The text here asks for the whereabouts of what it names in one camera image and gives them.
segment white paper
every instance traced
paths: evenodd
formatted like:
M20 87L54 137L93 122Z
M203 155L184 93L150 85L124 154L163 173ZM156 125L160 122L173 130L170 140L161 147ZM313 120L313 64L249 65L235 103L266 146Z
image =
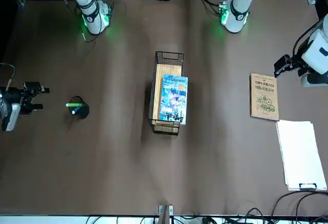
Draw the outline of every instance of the white paper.
M281 120L277 122L277 131L288 189L300 190L300 184L316 184L317 190L326 190L313 124Z

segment book cover illustration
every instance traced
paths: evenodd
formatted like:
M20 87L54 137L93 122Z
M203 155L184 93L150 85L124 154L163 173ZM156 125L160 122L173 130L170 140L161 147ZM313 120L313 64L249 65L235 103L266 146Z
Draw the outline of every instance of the book cover illustration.
M159 119L186 124L188 78L165 74L163 76Z
M274 77L251 74L251 116L279 120L277 80Z

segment green led light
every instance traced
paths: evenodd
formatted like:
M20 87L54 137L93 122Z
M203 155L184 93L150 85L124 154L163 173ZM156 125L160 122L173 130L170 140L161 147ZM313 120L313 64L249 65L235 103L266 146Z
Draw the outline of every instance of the green led light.
M87 26L87 22L86 22L86 20L84 19L84 16L83 16L83 15L82 15L82 18L83 18L83 21L84 21L84 26L88 27L88 26Z
M229 11L226 11L224 14L222 14L222 17L221 17L221 24L222 25L225 25L227 23L228 16L229 16Z
M84 104L79 104L79 103L67 103L66 107L81 107L84 106Z
M100 14L101 20L104 23L104 26L107 27L109 25L109 18L107 15Z

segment comic book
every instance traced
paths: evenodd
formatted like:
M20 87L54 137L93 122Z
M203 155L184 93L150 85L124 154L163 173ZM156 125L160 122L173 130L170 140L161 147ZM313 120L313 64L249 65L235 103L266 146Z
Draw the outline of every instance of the comic book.
M162 81L159 119L186 124L188 78L165 74Z

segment table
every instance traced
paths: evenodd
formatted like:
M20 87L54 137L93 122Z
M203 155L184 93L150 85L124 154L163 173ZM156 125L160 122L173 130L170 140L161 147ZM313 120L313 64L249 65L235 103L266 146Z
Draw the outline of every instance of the table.
M19 11L5 60L14 85L50 87L44 110L0 134L0 212L33 214L269 214L284 193L275 123L251 118L249 75L273 64L316 20L306 0L254 0L248 23L230 34L200 0L116 1L112 28L86 44L62 2ZM187 125L178 137L153 134L147 90L155 51L183 52L189 78ZM90 117L65 108L80 95ZM328 89L304 88L296 72L278 78L281 119L310 120L328 175ZM276 214L293 215L296 197ZM321 215L321 196L300 215Z

